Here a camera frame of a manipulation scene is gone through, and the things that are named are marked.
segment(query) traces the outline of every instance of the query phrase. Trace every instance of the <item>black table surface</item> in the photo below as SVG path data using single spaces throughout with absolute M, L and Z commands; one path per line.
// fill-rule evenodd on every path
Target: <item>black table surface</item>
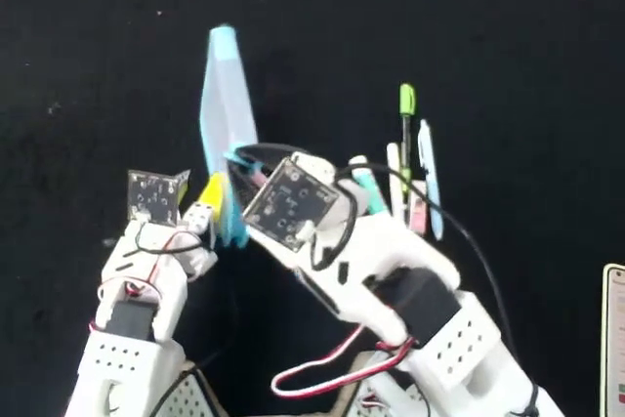
M 443 204 L 501 283 L 525 370 L 568 416 L 597 411 L 603 265 L 625 259 L 625 0 L 0 0 L 0 401 L 60 415 L 96 306 L 126 171 L 206 172 L 197 115 L 209 28 L 238 30 L 264 141 L 384 161 L 397 87 L 419 90 Z M 452 229 L 439 248 L 494 317 Z M 238 321 L 229 292 L 236 292 Z M 193 284 L 176 337 L 233 415 L 339 323 L 251 245 Z

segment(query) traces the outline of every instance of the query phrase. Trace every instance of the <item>black circuit board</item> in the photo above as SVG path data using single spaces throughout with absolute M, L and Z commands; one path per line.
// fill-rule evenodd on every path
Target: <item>black circuit board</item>
M 128 220 L 138 213 L 149 213 L 152 223 L 175 227 L 178 207 L 186 188 L 188 173 L 176 176 L 146 171 L 128 172 Z
M 317 226 L 339 198 L 333 188 L 285 158 L 245 209 L 245 223 L 298 252 L 296 238 L 305 221 Z

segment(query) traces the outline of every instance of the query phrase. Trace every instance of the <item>light blue pen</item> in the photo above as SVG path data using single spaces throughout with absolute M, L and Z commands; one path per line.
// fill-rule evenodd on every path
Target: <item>light blue pen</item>
M 417 135 L 417 147 L 419 149 L 419 162 L 426 174 L 426 188 L 428 197 L 436 205 L 440 205 L 440 192 L 438 191 L 437 165 L 434 162 L 434 149 L 432 147 L 432 134 L 430 126 L 425 119 L 421 119 L 419 134 Z M 430 225 L 437 240 L 442 239 L 442 215 L 432 207 L 430 208 Z

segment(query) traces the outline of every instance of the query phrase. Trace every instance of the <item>white robotic hand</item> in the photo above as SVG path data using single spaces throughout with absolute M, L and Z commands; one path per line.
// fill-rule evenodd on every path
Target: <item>white robotic hand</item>
M 416 332 L 419 336 L 423 332 L 422 327 L 427 329 L 426 324 L 429 324 L 430 334 L 421 336 L 418 347 L 407 354 L 398 366 L 411 376 L 429 401 L 428 410 L 406 407 L 409 400 L 397 384 L 389 384 L 393 380 L 389 381 L 388 375 L 384 374 L 387 378 L 383 375 L 360 375 L 359 379 L 365 378 L 367 385 L 387 400 L 391 414 L 503 417 L 516 412 L 523 417 L 562 417 L 549 395 L 536 387 L 519 367 L 477 297 L 458 290 L 460 275 L 453 264 L 390 214 L 383 212 L 357 217 L 347 244 L 339 253 L 334 253 L 331 262 L 323 262 L 326 254 L 340 242 L 348 225 L 345 220 L 348 218 L 349 198 L 345 196 L 345 190 L 357 203 L 358 215 L 367 205 L 367 195 L 363 195 L 361 188 L 351 181 L 339 183 L 344 190 L 336 189 L 334 168 L 329 162 L 318 160 L 301 153 L 295 153 L 290 158 L 300 170 L 327 188 L 335 188 L 337 201 L 333 208 L 315 224 L 302 224 L 301 220 L 298 224 L 296 214 L 309 211 L 311 205 L 308 201 L 299 203 L 293 200 L 298 190 L 301 191 L 301 186 L 288 182 L 292 169 L 288 170 L 291 173 L 285 173 L 283 168 L 278 167 L 248 205 L 248 231 L 283 266 L 296 273 L 338 318 L 372 330 L 387 347 L 401 345 L 397 349 L 398 354 L 411 334 Z M 292 179 L 297 183 L 303 176 L 306 175 L 300 173 Z M 289 228 L 293 234 L 284 235 Z M 372 284 L 384 281 L 400 268 L 408 268 L 410 272 L 403 277 L 403 293 L 406 288 L 408 290 L 406 303 L 412 302 L 412 307 L 418 307 L 412 310 L 402 308 L 401 315 L 381 301 L 371 289 Z M 428 288 L 435 289 L 435 297 L 430 295 L 432 290 L 426 294 L 410 291 L 412 280 L 429 282 Z M 445 313 L 442 313 L 443 303 L 449 307 Z M 350 337 L 339 350 L 352 340 L 353 337 Z M 291 376 L 298 370 L 326 361 L 300 365 L 280 376 Z M 282 392 L 283 396 L 292 397 L 295 394 Z
M 141 186 L 146 192 L 141 200 L 172 194 L 167 190 L 171 179 L 163 186 L 160 176 L 148 178 L 156 184 Z M 173 340 L 188 283 L 217 261 L 214 219 L 213 208 L 198 201 L 177 223 L 154 223 L 144 213 L 129 222 L 102 271 L 100 304 L 66 417 L 214 415 L 195 376 L 181 375 L 185 352 Z M 199 238 L 204 233 L 207 243 Z M 157 409 L 180 377 L 184 381 L 176 393 Z

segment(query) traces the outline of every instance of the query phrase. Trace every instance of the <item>green highlighter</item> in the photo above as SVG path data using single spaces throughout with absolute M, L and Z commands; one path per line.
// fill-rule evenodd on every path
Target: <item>green highlighter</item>
M 410 181 L 412 176 L 410 171 L 410 149 L 412 148 L 411 140 L 411 119 L 417 110 L 417 95 L 414 88 L 409 83 L 402 83 L 399 87 L 399 115 L 401 116 L 401 174 Z M 402 185 L 401 190 L 408 192 L 408 186 Z

